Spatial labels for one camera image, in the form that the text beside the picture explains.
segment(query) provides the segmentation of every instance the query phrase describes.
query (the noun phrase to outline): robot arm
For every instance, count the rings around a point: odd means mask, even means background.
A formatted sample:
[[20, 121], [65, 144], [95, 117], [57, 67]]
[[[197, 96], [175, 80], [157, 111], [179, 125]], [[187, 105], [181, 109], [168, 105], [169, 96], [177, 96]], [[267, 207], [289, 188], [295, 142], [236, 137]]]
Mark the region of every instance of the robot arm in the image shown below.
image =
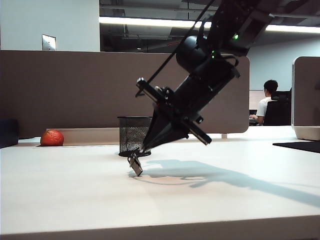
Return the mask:
[[[203, 121], [199, 112], [240, 74], [236, 56], [246, 56], [254, 40], [271, 22], [270, 13], [277, 0], [222, 0], [218, 10], [208, 18], [211, 27], [207, 36], [204, 22], [198, 36], [188, 36], [176, 51], [178, 64], [189, 76], [176, 90], [152, 87], [143, 78], [136, 86], [150, 97], [154, 112], [148, 133], [140, 149], [128, 162], [139, 176], [142, 173], [138, 156], [151, 148], [194, 134], [205, 145], [211, 138], [197, 124]], [[235, 58], [231, 64], [228, 58]]]

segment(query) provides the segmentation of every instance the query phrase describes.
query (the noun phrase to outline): black box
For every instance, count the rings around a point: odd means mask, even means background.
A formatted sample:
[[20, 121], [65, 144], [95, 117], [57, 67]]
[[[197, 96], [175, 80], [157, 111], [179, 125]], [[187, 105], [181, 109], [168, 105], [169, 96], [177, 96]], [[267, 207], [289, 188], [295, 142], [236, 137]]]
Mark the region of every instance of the black box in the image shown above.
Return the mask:
[[0, 119], [0, 149], [18, 144], [19, 127], [16, 119]]

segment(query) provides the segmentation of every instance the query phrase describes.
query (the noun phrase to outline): gray partition wall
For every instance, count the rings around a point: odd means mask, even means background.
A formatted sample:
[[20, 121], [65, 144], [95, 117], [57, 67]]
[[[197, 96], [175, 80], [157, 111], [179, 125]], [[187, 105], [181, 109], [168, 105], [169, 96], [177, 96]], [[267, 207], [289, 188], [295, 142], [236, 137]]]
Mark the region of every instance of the gray partition wall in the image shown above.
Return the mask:
[[[118, 127], [117, 116], [152, 116], [152, 101], [135, 98], [139, 77], [148, 79], [168, 57], [161, 53], [0, 51], [0, 118], [17, 119], [20, 137], [46, 128]], [[241, 77], [201, 112], [207, 133], [248, 128], [249, 60]], [[188, 73], [172, 59], [151, 83], [176, 89]]]
[[293, 63], [292, 125], [299, 139], [320, 140], [320, 57]]

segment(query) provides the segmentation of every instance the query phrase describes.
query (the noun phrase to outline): black wire mesh basket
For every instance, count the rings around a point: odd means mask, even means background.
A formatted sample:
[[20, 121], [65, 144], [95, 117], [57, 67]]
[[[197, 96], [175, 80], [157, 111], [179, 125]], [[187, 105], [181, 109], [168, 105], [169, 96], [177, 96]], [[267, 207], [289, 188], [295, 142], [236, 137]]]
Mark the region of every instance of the black wire mesh basket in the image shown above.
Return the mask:
[[[150, 123], [151, 116], [118, 116], [119, 119], [119, 156], [129, 157], [135, 150], [142, 145]], [[151, 154], [151, 151], [138, 154], [138, 157], [144, 157]]]

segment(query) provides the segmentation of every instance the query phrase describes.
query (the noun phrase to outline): office chair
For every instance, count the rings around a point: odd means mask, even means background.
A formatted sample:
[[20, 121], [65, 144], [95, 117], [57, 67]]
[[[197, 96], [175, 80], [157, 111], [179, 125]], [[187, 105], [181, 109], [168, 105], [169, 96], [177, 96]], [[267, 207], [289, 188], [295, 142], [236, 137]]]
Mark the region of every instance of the office chair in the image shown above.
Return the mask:
[[291, 90], [275, 91], [266, 107], [264, 126], [291, 125]]

